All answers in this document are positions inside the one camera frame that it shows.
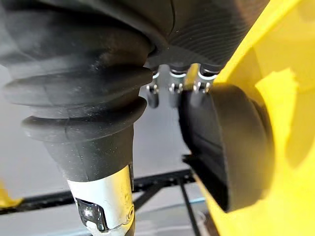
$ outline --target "yellow plastic housing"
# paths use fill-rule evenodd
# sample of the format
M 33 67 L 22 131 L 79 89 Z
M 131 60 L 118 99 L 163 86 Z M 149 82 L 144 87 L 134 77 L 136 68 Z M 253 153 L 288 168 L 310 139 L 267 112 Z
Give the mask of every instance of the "yellow plastic housing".
M 265 106 L 274 141 L 254 205 L 224 213 L 200 184 L 220 235 L 315 235 L 315 0 L 271 0 L 215 83 Z

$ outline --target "black metal frame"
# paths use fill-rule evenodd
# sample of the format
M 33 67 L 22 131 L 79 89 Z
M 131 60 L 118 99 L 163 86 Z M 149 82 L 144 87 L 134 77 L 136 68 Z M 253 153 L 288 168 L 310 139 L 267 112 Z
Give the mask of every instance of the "black metal frame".
M 134 201 L 135 210 L 137 211 L 140 209 L 162 188 L 179 185 L 185 200 L 194 234 L 195 236 L 200 236 L 201 234 L 199 232 L 196 219 L 193 215 L 193 211 L 184 187 L 185 184 L 192 182 L 195 182 L 195 179 L 193 178 L 192 172 L 189 169 L 169 172 L 161 175 L 135 178 L 133 193 L 144 192 Z M 64 191 L 60 193 L 25 198 L 16 207 L 0 208 L 0 215 L 65 206 L 73 203 L 74 199 L 71 192 Z

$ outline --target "yellow object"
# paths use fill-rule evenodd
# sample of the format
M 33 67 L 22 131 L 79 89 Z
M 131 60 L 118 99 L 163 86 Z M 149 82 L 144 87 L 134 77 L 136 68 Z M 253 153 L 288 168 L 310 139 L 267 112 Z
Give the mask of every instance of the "yellow object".
M 11 199 L 3 183 L 0 182 L 0 208 L 16 207 L 21 201 L 22 199 Z
M 197 76 L 199 70 L 199 65 L 194 63 L 190 66 L 187 76 L 185 77 L 185 89 L 191 90 L 193 86 L 193 82 Z
M 215 83 L 265 106 L 274 140 L 272 182 L 254 205 L 224 213 L 202 187 L 220 235 L 315 235 L 315 0 L 271 0 Z

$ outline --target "black metal rail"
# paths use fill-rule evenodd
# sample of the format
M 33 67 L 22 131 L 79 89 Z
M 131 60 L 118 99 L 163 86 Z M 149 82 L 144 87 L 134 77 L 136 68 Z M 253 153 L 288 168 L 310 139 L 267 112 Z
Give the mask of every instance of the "black metal rail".
M 162 185 L 162 187 L 169 187 L 178 185 L 178 179 L 180 179 L 183 184 L 195 182 L 192 177 L 190 170 L 182 170 L 176 172 L 169 172 L 161 175 L 154 175 L 148 177 L 141 177 L 134 179 L 134 193 L 135 192 L 146 192 L 154 185 Z M 73 204 L 73 196 L 70 191 L 64 191 L 60 193 L 46 194 L 41 196 L 34 196 L 29 198 L 24 198 L 23 201 L 16 207 L 0 208 L 0 215 L 26 212 L 31 210 L 40 210 L 51 207 L 65 206 Z

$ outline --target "chrome part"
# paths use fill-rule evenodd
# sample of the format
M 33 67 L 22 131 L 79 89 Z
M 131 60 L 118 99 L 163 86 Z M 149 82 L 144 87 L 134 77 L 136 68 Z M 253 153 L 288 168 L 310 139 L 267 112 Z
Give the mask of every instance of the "chrome part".
M 130 229 L 134 221 L 134 205 L 129 166 L 96 181 L 68 180 L 68 185 L 79 212 L 85 214 L 80 214 L 82 221 L 94 236 L 122 236 Z M 104 229 L 99 224 L 103 220 L 102 214 Z
M 185 77 L 187 75 L 188 68 L 182 68 L 177 70 L 170 66 L 170 85 L 169 90 L 169 103 L 172 108 L 177 108 L 181 101 L 181 95 L 184 91 Z
M 198 71 L 198 76 L 193 83 L 193 93 L 190 97 L 190 103 L 194 107 L 201 105 L 203 98 L 209 93 L 218 72 L 207 70 L 202 65 Z
M 159 99 L 158 99 L 158 77 L 159 77 L 159 71 L 156 70 L 153 72 L 152 76 L 152 82 L 147 85 L 147 100 L 149 103 L 149 106 L 151 108 L 158 107 Z

